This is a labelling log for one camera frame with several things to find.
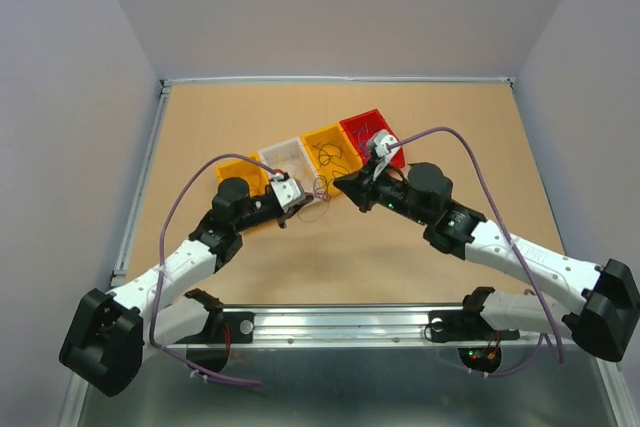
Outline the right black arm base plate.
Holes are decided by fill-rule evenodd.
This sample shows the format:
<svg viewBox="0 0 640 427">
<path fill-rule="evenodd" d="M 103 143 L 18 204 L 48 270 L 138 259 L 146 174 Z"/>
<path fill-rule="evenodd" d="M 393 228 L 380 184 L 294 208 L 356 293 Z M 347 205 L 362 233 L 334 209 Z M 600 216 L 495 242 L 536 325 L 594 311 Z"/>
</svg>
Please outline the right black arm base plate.
<svg viewBox="0 0 640 427">
<path fill-rule="evenodd" d="M 492 328 L 478 313 L 463 310 L 435 310 L 428 314 L 423 337 L 435 343 L 462 341 L 518 340 L 518 330 Z"/>
</svg>

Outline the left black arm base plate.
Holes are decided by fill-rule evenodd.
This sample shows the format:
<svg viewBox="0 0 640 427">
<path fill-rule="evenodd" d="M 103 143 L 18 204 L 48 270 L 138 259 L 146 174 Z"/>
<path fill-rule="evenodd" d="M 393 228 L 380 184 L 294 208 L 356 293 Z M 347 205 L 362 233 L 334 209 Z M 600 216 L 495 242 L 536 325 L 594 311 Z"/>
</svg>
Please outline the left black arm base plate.
<svg viewBox="0 0 640 427">
<path fill-rule="evenodd" d="M 255 313 L 251 311 L 223 311 L 210 314 L 204 327 L 180 340 L 182 344 L 226 345 L 253 342 Z"/>
</svg>

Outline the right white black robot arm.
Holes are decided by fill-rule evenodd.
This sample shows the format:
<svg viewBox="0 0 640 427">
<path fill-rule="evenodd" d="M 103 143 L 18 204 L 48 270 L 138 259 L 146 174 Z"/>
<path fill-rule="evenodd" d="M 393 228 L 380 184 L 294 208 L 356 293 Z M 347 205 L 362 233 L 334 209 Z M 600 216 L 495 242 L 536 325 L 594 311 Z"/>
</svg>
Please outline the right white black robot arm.
<svg viewBox="0 0 640 427">
<path fill-rule="evenodd" d="M 361 212 L 385 207 L 424 226 L 424 239 L 437 251 L 532 288 L 530 295 L 477 288 L 465 297 L 460 313 L 466 334 L 533 331 L 570 339 L 596 358 L 622 360 L 639 323 L 639 289 L 625 263 L 574 259 L 509 233 L 455 201 L 452 181 L 432 163 L 411 165 L 404 178 L 367 165 L 334 185 Z"/>
</svg>

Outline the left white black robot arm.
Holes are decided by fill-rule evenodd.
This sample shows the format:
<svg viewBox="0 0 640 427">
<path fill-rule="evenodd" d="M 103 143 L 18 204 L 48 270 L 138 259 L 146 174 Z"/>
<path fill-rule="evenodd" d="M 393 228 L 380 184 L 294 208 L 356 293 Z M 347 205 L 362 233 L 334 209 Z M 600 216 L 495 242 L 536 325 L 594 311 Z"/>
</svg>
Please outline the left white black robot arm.
<svg viewBox="0 0 640 427">
<path fill-rule="evenodd" d="M 285 174 L 271 179 L 261 195 L 237 177 L 222 181 L 211 209 L 196 229 L 157 266 L 108 292 L 92 289 L 79 301 L 62 342 L 59 362 L 103 394 L 121 393 L 143 363 L 195 335 L 215 339 L 222 305 L 196 283 L 228 264 L 242 246 L 242 232 L 289 218 L 313 200 Z"/>
</svg>

